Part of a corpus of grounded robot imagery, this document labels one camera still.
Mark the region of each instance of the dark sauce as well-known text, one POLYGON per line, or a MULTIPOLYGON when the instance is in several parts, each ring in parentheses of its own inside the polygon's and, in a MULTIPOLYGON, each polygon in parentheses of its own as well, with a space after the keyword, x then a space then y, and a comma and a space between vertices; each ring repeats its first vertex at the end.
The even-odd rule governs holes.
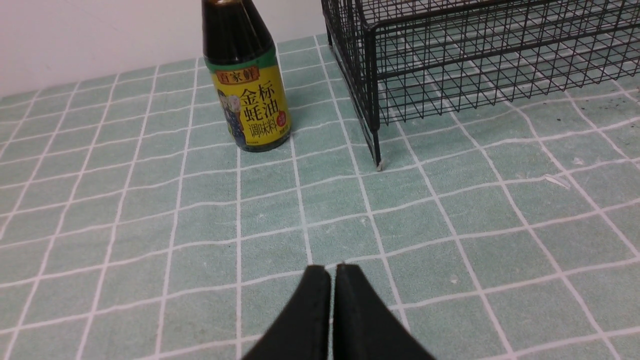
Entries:
MULTIPOLYGON (((202 34, 204 57, 213 65, 251 61, 275 46, 252 0, 202 0, 202 34)), ((245 151, 262 152, 282 145, 288 137, 265 145, 237 144, 245 151)))

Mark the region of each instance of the black wire basket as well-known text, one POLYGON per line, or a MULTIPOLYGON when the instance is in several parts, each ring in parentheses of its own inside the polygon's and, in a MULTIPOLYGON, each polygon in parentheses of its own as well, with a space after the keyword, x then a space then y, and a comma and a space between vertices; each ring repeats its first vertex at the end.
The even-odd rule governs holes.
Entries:
POLYGON ((640 0, 322 0, 380 169, 382 123, 582 87, 640 69, 640 0))

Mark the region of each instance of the bottle label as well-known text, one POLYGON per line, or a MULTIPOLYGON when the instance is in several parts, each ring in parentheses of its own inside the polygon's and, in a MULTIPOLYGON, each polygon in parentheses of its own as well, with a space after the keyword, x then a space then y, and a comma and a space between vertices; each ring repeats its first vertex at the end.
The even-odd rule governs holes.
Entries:
POLYGON ((211 72, 229 133, 237 143, 267 145, 291 128, 275 47, 257 59, 237 65, 213 65, 211 72))

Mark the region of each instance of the red seal on label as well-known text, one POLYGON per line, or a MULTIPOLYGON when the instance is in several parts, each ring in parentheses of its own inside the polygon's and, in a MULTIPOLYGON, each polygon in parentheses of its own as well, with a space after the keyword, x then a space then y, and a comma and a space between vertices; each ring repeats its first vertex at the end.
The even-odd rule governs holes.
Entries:
POLYGON ((280 113, 278 113, 278 119, 276 120, 276 123, 280 127, 285 126, 285 124, 287 123, 287 114, 285 114, 284 111, 280 111, 280 113))

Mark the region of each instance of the white wall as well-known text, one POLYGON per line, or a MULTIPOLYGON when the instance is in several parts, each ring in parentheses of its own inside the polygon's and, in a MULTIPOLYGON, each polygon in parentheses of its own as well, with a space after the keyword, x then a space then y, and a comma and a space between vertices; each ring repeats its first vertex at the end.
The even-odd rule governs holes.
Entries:
MULTIPOLYGON (((277 42, 324 32, 320 0, 253 0, 277 42)), ((200 0, 0 0, 0 96, 202 54, 200 0)))

